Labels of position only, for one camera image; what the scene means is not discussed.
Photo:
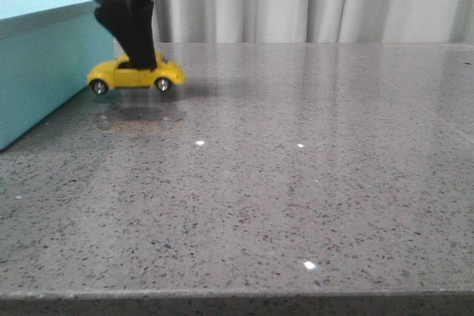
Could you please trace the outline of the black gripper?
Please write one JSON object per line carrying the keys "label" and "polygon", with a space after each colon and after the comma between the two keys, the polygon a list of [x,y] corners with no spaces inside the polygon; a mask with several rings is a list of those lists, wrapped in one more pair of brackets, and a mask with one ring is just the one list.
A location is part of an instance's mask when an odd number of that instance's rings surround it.
{"label": "black gripper", "polygon": [[121,45],[131,66],[138,70],[157,67],[151,26],[152,0],[96,0],[94,15]]}

